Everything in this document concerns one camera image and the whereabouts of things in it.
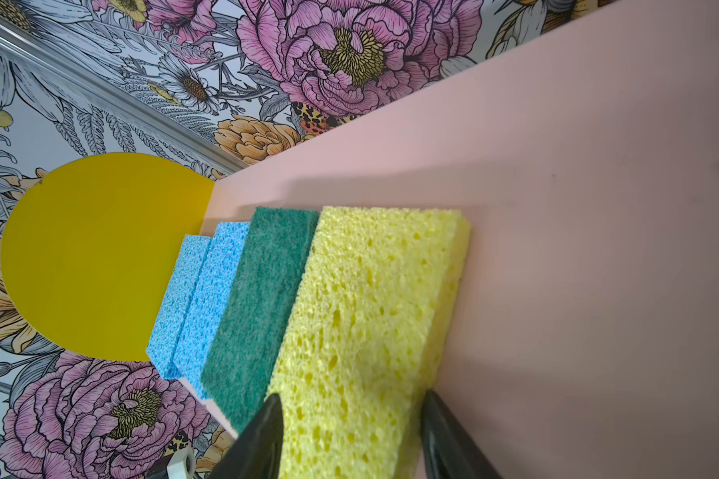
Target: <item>peony illustration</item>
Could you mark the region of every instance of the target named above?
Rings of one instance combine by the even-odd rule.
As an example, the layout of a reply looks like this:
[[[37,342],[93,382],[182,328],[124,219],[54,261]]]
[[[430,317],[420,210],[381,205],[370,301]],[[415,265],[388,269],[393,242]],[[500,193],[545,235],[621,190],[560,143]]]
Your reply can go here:
[[[243,52],[290,100],[364,114],[439,80],[469,53],[482,0],[242,0]]]
[[[215,132],[218,145],[249,165],[301,143],[298,132],[288,125],[278,125],[250,117],[234,115],[224,120]]]
[[[16,477],[139,477],[177,431],[191,440],[208,425],[200,403],[178,381],[160,378],[150,362],[65,351],[56,366],[3,419],[0,459]]]
[[[216,25],[211,17],[211,0],[147,0],[146,5],[152,30],[162,32],[166,38],[176,35],[178,44],[188,46],[214,32]],[[207,63],[214,52],[213,44],[205,42],[197,48],[209,55],[189,57],[182,50],[174,49],[174,52],[187,63]]]

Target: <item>metal rail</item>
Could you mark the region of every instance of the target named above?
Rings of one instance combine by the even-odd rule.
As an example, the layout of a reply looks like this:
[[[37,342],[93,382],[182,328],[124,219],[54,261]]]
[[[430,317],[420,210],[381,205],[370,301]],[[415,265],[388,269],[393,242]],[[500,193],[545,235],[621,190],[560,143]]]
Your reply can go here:
[[[172,143],[194,158],[226,173],[237,172],[248,166],[224,150],[217,148],[190,129],[165,117],[160,112],[134,99],[95,73],[73,62],[65,62],[66,55],[54,45],[41,42],[0,17],[0,55],[15,61],[28,70],[70,85],[97,107],[114,113]]]

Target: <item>yellow circle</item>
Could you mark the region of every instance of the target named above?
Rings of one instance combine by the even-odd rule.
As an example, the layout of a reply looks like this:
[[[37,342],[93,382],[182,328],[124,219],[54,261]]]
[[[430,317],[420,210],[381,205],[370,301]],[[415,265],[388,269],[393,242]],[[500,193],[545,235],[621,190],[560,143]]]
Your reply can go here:
[[[40,334],[87,356],[146,361],[184,235],[213,182],[156,156],[107,153],[47,174],[10,215],[8,295]]]

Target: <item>fern illustration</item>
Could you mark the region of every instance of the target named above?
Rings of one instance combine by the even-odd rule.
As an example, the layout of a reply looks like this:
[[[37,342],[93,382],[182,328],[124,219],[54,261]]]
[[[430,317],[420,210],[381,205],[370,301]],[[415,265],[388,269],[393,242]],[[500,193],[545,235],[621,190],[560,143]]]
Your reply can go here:
[[[61,113],[64,115],[64,120],[55,123],[56,130],[61,133],[62,138],[67,140],[67,143],[74,148],[78,155],[88,156],[88,152],[83,148],[83,144],[80,142],[74,128],[72,104],[61,98],[59,98],[59,101],[61,102]]]
[[[132,74],[125,79],[121,88],[128,92],[136,100],[149,105],[151,108],[159,111],[166,117],[177,122],[192,132],[200,135],[203,139],[215,143],[213,134],[216,130],[215,123],[203,117],[194,110],[189,110],[184,105],[167,101],[152,88],[149,87],[149,79],[137,74]]]
[[[83,130],[83,135],[85,135],[90,151],[94,155],[106,153],[106,147],[104,146],[104,112],[96,107],[93,107],[92,113],[78,110],[77,120]]]
[[[133,142],[133,135],[130,132],[130,125],[111,113],[106,114],[106,122],[109,124],[109,129],[112,130],[112,134],[120,145],[120,148],[126,153],[135,153],[135,144]]]
[[[149,149],[151,149],[152,151],[154,151],[155,155],[157,155],[157,156],[159,156],[159,157],[161,157],[161,158],[165,158],[165,159],[169,159],[169,160],[171,160],[171,161],[175,161],[173,158],[171,158],[170,156],[168,156],[168,153],[166,153],[165,150],[160,146],[160,142],[157,141],[156,138],[154,138],[152,135],[149,135],[149,134],[147,134],[147,133],[144,133],[144,131],[143,131],[142,129],[139,129],[139,128],[136,128],[136,127],[133,127],[133,129],[135,130],[135,134],[139,136],[139,139],[141,139],[141,141],[143,141],[144,144],[145,144]]]
[[[180,149],[176,148],[170,143],[162,142],[162,144],[165,146],[165,148],[169,149],[174,155],[176,155],[177,158],[182,159],[187,163],[192,163],[194,161],[192,157],[182,152]]]

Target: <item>pink wall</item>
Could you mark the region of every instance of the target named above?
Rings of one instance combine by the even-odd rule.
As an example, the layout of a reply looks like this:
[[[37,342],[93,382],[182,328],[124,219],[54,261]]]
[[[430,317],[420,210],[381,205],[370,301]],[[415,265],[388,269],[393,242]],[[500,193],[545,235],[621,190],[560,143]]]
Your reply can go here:
[[[258,205],[465,212],[437,388],[507,479],[719,477],[719,0],[617,2],[269,158],[204,232]]]

